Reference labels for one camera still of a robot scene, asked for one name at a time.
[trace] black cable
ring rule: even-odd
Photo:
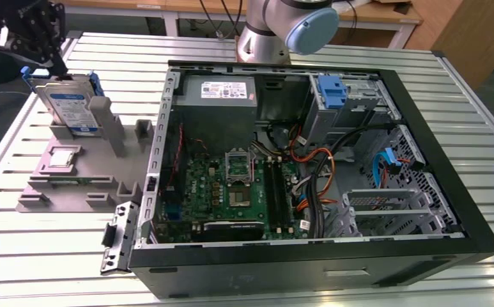
[[[324,212],[324,205],[321,204],[321,200],[318,199],[318,191],[317,191],[317,175],[312,175],[312,179],[309,181],[308,189],[312,190],[310,197],[312,199],[308,199],[309,206],[316,209],[316,238],[324,238],[325,237],[325,212]]]
[[[214,25],[214,22],[213,22],[210,13],[208,12],[208,8],[205,7],[204,0],[200,0],[200,3],[202,4],[202,8],[204,8],[204,12],[205,12],[205,14],[208,16],[208,20],[212,22],[212,25],[213,25],[214,30],[218,31],[221,27],[217,28],[217,26]],[[240,24],[240,18],[241,18],[241,11],[242,11],[242,9],[244,9],[244,0],[240,0],[238,16],[236,18],[236,22],[233,22],[233,20],[232,20],[232,22],[233,22],[233,29],[232,29],[230,33],[222,39],[228,39],[230,37],[232,33],[234,33],[234,32],[238,32],[238,34],[240,34],[238,24]]]
[[[276,142],[276,138],[273,137],[272,132],[273,132],[273,126],[272,126],[272,124],[269,124],[268,127],[266,127],[268,140],[270,141],[273,147],[276,147],[276,149],[281,153],[281,155],[286,155],[285,150],[280,147],[278,143]]]
[[[309,233],[308,233],[308,236],[310,239],[314,239],[317,238],[317,234],[318,234],[318,226],[317,226],[317,209],[316,209],[316,206],[313,206],[313,201],[310,201],[313,199],[313,196],[312,196],[312,192],[313,190],[310,189],[310,184],[308,183],[308,186],[306,186],[306,199],[308,199],[308,203],[309,203],[309,222],[310,222],[310,226],[309,226]]]
[[[348,0],[346,2],[348,2],[348,4],[350,5],[350,7],[353,9],[354,16],[353,16],[353,25],[349,28],[349,32],[348,32],[348,37],[346,37],[345,41],[341,43],[341,45],[349,43],[349,41],[352,40],[352,38],[356,34],[356,31],[357,31],[357,20],[358,20],[357,9],[356,9],[356,6],[352,4],[350,0]]]
[[[338,140],[337,142],[333,144],[333,146],[330,147],[330,152],[333,153],[333,155],[336,155],[336,153],[340,151],[340,149],[342,148],[342,146],[352,140],[352,138],[368,131],[368,130],[389,130],[389,129],[394,129],[397,127],[397,124],[396,123],[377,123],[374,125],[366,125],[366,126],[361,126],[353,130],[350,130]],[[320,174],[320,172],[324,170],[324,166],[325,166],[325,163],[328,162],[328,159],[324,159],[318,162],[318,165],[316,167],[316,174]]]
[[[238,35],[240,35],[240,31],[238,31],[238,24],[240,24],[240,18],[241,18],[241,10],[244,9],[244,0],[240,0],[240,10],[238,10],[238,16],[236,18],[236,23],[233,25],[233,29],[230,31],[230,33],[224,37],[224,39],[228,39],[228,37],[232,35],[232,33],[238,32]]]
[[[214,25],[214,22],[213,22],[213,19],[212,19],[210,13],[208,12],[208,9],[206,9],[206,7],[205,7],[204,0],[200,0],[200,3],[202,4],[202,8],[204,8],[204,12],[205,12],[205,14],[206,14],[206,16],[208,16],[208,20],[212,22],[212,26],[213,26],[214,30],[216,30],[216,31],[218,31],[217,26]]]
[[[209,20],[197,21],[196,19],[193,19],[192,21],[194,21],[196,24],[206,24]]]
[[[229,7],[226,6],[226,2],[224,2],[224,0],[221,0],[221,2],[222,2],[224,9],[226,10],[226,14],[229,15],[230,22],[232,22],[232,24],[234,24],[233,18],[232,18],[232,15],[230,15],[230,11],[229,11]],[[233,27],[233,29],[236,30],[236,34],[240,36],[240,31],[238,31],[237,27]]]
[[[221,21],[221,22],[220,22],[220,25],[217,26],[217,30],[216,30],[216,31],[221,30],[222,24],[224,24],[224,21]],[[212,35],[212,33],[208,33],[208,32],[206,32],[206,31],[204,31],[202,29],[200,29],[200,31],[201,31],[206,36],[210,36],[210,35]]]

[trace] metal table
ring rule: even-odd
[[[67,39],[71,72],[94,69],[123,123],[157,120],[169,59],[234,61],[234,41],[85,33]],[[394,69],[494,231],[494,117],[446,59],[430,52],[329,46],[293,63]],[[31,95],[0,142],[0,306],[180,304],[494,306],[494,257],[409,287],[160,301],[133,274],[99,276],[111,214],[19,214],[17,199],[51,137]]]

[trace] sticker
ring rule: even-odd
[[[312,225],[312,223],[309,221],[306,221],[305,219],[300,221],[300,228],[301,229],[309,230],[310,225]]]
[[[245,82],[204,82],[202,98],[246,99],[248,83]]]
[[[160,10],[162,7],[160,5],[138,4],[137,8],[154,8],[154,9]]]
[[[77,135],[94,135],[98,124],[87,109],[87,101],[83,95],[50,94],[51,104],[61,119]]]
[[[302,136],[298,136],[297,140],[298,140],[298,143],[306,146],[308,140]]]

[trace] motherboard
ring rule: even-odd
[[[182,203],[165,204],[168,220],[158,224],[158,242],[280,240],[308,236],[300,228],[301,220],[294,219],[290,196],[297,164],[244,159],[241,155],[233,157],[190,159],[185,197]],[[242,229],[241,238],[233,238],[233,229]]]

